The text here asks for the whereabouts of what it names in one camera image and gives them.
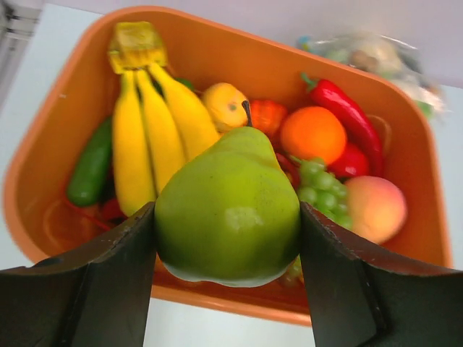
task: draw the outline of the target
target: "green pear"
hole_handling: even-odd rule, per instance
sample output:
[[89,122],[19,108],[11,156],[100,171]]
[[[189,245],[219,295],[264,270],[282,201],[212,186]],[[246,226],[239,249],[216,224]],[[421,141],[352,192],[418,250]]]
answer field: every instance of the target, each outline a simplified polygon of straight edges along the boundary
[[189,281],[256,287],[299,253],[300,203],[268,138],[241,127],[187,163],[156,200],[158,254]]

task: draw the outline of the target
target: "plastic bag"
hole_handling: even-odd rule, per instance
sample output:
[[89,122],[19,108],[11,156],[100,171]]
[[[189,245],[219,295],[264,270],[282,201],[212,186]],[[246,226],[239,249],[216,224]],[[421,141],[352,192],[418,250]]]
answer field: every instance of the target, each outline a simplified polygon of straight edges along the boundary
[[442,90],[425,76],[418,50],[406,43],[358,32],[325,40],[302,36],[297,47],[389,80],[414,100],[427,118],[446,111]]

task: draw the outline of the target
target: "wall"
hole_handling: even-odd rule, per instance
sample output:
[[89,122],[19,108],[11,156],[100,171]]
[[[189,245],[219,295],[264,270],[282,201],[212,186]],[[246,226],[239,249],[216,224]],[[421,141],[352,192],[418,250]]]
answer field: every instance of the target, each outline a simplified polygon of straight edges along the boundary
[[[40,6],[46,0],[10,0]],[[373,30],[420,48],[423,66],[442,83],[463,87],[462,0],[49,0],[106,13],[159,4],[294,45],[300,35]]]

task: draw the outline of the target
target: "banana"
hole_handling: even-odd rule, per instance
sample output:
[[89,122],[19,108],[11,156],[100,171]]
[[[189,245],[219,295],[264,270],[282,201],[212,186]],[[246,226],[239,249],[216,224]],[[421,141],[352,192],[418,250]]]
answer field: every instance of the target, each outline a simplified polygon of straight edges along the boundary
[[156,200],[150,153],[135,87],[135,73],[122,72],[121,94],[113,115],[114,185],[126,216]]
[[171,112],[154,89],[150,75],[141,69],[136,72],[136,77],[142,96],[142,113],[154,169],[154,183],[159,195],[171,177],[185,164],[185,155]]
[[219,139],[211,115],[193,91],[172,78],[157,63],[148,68],[161,85],[182,138],[187,161],[191,161]]

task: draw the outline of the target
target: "peach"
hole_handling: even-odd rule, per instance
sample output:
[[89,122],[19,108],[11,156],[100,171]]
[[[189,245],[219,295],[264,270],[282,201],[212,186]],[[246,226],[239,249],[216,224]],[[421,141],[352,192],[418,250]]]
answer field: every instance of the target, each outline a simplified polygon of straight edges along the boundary
[[381,177],[359,176],[346,182],[352,231],[382,244],[394,236],[407,217],[401,190]]

